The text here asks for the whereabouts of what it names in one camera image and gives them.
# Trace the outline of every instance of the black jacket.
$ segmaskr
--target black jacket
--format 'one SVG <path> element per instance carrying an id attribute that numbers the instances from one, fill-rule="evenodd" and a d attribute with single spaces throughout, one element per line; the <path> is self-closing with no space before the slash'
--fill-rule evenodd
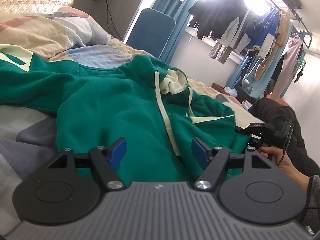
<path id="1" fill-rule="evenodd" d="M 282 129 L 285 121 L 292 120 L 294 127 L 287 154 L 293 166 L 306 176 L 320 175 L 319 166 L 307 155 L 300 124 L 290 106 L 282 106 L 271 99 L 262 98 L 250 107 L 249 112 L 263 122 L 273 124 L 277 130 Z"/>
<path id="2" fill-rule="evenodd" d="M 232 21 L 239 17 L 242 22 L 247 10 L 244 0 L 199 0 L 189 9 L 194 17 L 190 26 L 199 25 L 199 39 L 208 36 L 211 31 L 212 36 L 220 39 Z"/>

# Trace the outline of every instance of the bed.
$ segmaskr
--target bed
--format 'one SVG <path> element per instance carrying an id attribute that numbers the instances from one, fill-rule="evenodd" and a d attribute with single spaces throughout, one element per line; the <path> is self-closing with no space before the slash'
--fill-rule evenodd
<path id="1" fill-rule="evenodd" d="M 114 69 L 137 55 L 149 55 L 112 37 L 82 11 L 62 7 L 48 12 L 0 14 L 0 43 L 20 46 L 49 62 L 72 60 L 95 68 Z M 220 95 L 199 81 L 188 78 L 188 83 L 200 95 Z M 228 98 L 224 104 L 235 112 L 238 126 L 262 122 Z M 56 136 L 55 116 L 27 107 L 0 105 L 0 234 L 19 223 L 12 205 L 13 191 L 56 153 Z"/>

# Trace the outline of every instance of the wrist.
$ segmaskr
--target wrist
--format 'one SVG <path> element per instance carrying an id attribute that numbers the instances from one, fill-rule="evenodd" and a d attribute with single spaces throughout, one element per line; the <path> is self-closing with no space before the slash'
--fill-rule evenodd
<path id="1" fill-rule="evenodd" d="M 302 174 L 297 169 L 292 169 L 288 175 L 294 179 L 301 187 L 302 189 L 307 193 L 308 185 L 309 185 L 309 177 Z"/>

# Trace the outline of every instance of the ceiling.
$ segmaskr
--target ceiling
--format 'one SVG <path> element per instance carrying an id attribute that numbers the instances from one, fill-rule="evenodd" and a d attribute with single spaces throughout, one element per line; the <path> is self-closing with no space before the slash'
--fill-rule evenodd
<path id="1" fill-rule="evenodd" d="M 320 0 L 299 1 L 301 2 L 303 9 L 297 10 L 297 13 L 302 18 L 304 24 L 310 32 L 320 33 Z M 294 21 L 294 24 L 298 28 L 304 29 L 297 21 Z"/>

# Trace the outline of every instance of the cable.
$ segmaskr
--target cable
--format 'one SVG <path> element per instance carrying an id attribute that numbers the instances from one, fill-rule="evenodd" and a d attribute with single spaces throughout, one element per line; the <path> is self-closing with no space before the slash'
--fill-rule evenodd
<path id="1" fill-rule="evenodd" d="M 113 25 L 113 28 L 115 29 L 117 35 L 119 36 L 120 40 L 122 40 L 121 36 L 119 35 L 119 33 L 117 32 L 117 29 L 115 27 L 115 25 L 113 24 L 113 20 L 112 20 L 112 16 L 111 16 L 111 13 L 109 11 L 109 6 L 108 6 L 108 1 L 106 0 L 106 4 L 107 4 L 107 26 L 108 26 L 108 29 L 110 31 L 110 28 L 109 28 L 109 24 L 108 24 L 108 13 L 110 14 L 110 19 L 111 19 L 111 23 Z"/>
<path id="2" fill-rule="evenodd" d="M 280 166 L 280 164 L 281 164 L 281 162 L 283 161 L 283 158 L 284 158 L 284 156 L 285 156 L 285 150 L 284 150 L 284 148 L 285 148 L 285 145 L 284 145 L 284 147 L 283 147 L 282 157 L 281 157 L 280 161 L 279 161 L 278 164 L 277 164 L 278 167 Z"/>
<path id="3" fill-rule="evenodd" d="M 284 142 L 284 145 L 283 145 L 283 154 L 282 154 L 282 157 L 281 157 L 280 161 L 279 161 L 278 164 L 277 164 L 278 167 L 280 166 L 281 162 L 283 161 L 284 156 L 285 156 L 285 151 L 286 151 L 286 149 L 287 149 L 287 147 L 288 147 L 288 145 L 289 145 L 289 144 L 288 144 L 288 145 L 286 146 L 287 141 L 288 141 L 288 138 L 287 138 L 287 139 L 285 140 L 285 142 Z"/>

